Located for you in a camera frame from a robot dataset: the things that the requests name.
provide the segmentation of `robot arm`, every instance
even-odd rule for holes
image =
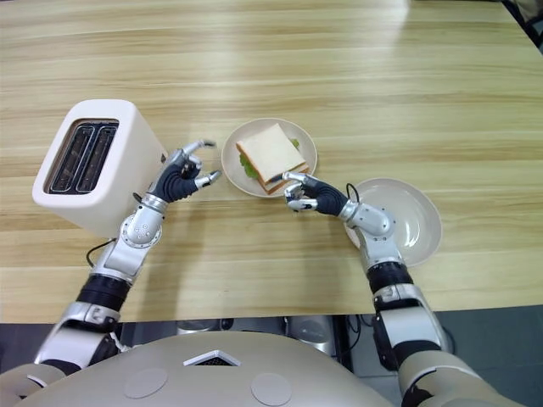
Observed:
[[[134,213],[120,225],[118,238],[105,246],[76,301],[49,333],[35,364],[54,366],[69,375],[117,354],[109,334],[148,251],[160,239],[168,204],[211,185],[221,175],[213,171],[198,176],[202,163],[193,152],[214,146],[193,142],[170,154]]]
[[[399,372],[402,405],[468,405],[476,400],[488,403],[484,405],[518,405],[450,354],[445,332],[395,244],[395,219],[386,208],[353,202],[305,174],[286,172],[283,179],[297,181],[285,190],[289,208],[337,216],[360,238],[376,313],[373,338],[381,364]]]

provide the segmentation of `vent grille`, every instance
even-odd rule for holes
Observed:
[[[183,362],[185,366],[240,366],[241,362],[221,350],[212,350]]]
[[[70,128],[45,192],[81,195],[98,183],[119,127],[116,120],[80,120]]]
[[[197,363],[195,366],[234,366],[232,363],[221,358],[211,358],[203,362]]]

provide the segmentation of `sandwich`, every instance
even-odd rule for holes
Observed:
[[[236,143],[239,161],[249,178],[255,178],[268,195],[288,181],[277,178],[286,171],[309,172],[299,153],[298,141],[288,139],[279,124]]]

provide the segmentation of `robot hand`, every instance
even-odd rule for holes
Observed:
[[[214,142],[200,140],[171,153],[156,181],[149,187],[148,193],[170,204],[211,185],[221,176],[221,172],[215,170],[207,176],[198,176],[202,169],[202,161],[193,153],[199,148],[215,146]]]
[[[297,181],[284,192],[288,207],[295,212],[310,209],[325,215],[339,216],[349,201],[341,191],[314,176],[285,172],[283,179]]]

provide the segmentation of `empty plate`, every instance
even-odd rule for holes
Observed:
[[[414,186],[390,178],[375,178],[355,186],[360,200],[386,208],[396,220],[395,241],[407,266],[420,265],[439,247],[442,235],[439,212],[430,199]],[[355,232],[345,226],[359,248]]]
[[[309,166],[309,174],[313,174],[316,168],[316,147],[313,140],[307,131],[300,126],[290,121],[282,119],[256,119],[251,120],[236,130],[225,141],[222,147],[222,169],[228,180],[234,184],[237,188],[249,195],[254,195],[260,198],[277,198],[283,196],[285,187],[279,188],[274,193],[268,195],[266,191],[260,186],[257,180],[249,178],[245,174],[245,170],[239,162],[239,151],[236,148],[236,142],[243,140],[246,137],[253,136],[260,133],[265,129],[272,127],[275,124],[279,124],[285,135],[291,140],[295,138],[298,140],[299,153],[304,157],[305,162]]]

